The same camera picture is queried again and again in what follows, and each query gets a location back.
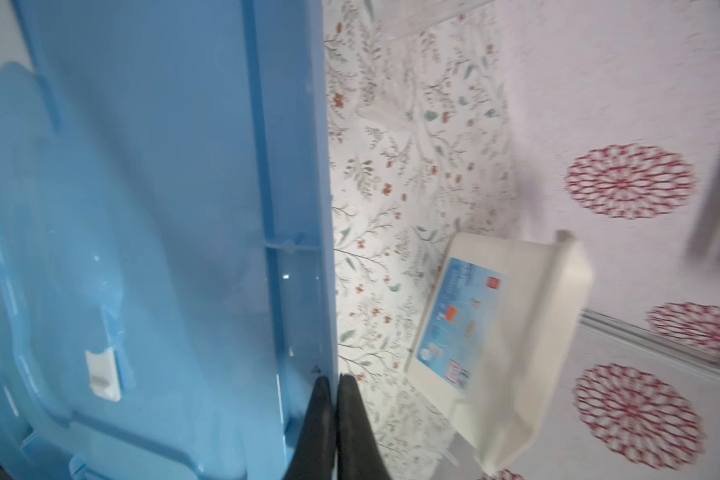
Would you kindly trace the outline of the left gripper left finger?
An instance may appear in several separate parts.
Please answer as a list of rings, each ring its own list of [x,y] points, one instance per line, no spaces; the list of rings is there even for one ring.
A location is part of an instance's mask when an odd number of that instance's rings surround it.
[[[330,480],[336,451],[336,415],[329,379],[313,386],[304,422],[285,480]]]

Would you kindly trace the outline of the white plastic bin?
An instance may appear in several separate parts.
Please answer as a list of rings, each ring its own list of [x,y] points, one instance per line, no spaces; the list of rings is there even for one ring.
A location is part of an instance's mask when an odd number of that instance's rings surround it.
[[[464,232],[450,241],[405,373],[485,473],[537,438],[593,282],[567,230],[552,243]]]

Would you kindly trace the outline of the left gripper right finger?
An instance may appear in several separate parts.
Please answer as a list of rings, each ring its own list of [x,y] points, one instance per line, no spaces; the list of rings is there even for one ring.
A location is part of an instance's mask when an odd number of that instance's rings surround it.
[[[390,480],[357,379],[352,375],[339,378],[336,415],[338,478]]]

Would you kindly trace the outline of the blue plastic lid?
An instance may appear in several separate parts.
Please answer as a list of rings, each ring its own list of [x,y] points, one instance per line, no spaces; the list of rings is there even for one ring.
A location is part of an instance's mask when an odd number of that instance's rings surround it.
[[[0,1],[0,465],[279,479],[334,376],[318,1]]]

